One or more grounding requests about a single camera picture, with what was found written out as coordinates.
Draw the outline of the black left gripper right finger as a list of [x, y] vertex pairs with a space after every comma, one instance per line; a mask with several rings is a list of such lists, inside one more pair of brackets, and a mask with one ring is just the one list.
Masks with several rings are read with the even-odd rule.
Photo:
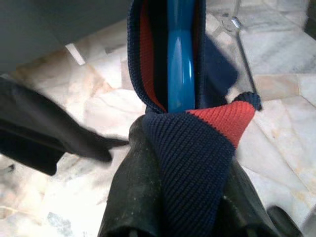
[[236, 159], [232, 162], [222, 196], [222, 236], [279, 236], [250, 178]]

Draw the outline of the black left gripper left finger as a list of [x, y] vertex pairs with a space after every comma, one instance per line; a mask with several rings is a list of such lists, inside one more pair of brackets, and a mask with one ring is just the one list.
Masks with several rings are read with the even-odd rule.
[[174, 236], [163, 177], [172, 153], [158, 120], [145, 115], [132, 124], [130, 150], [113, 177], [98, 236]]

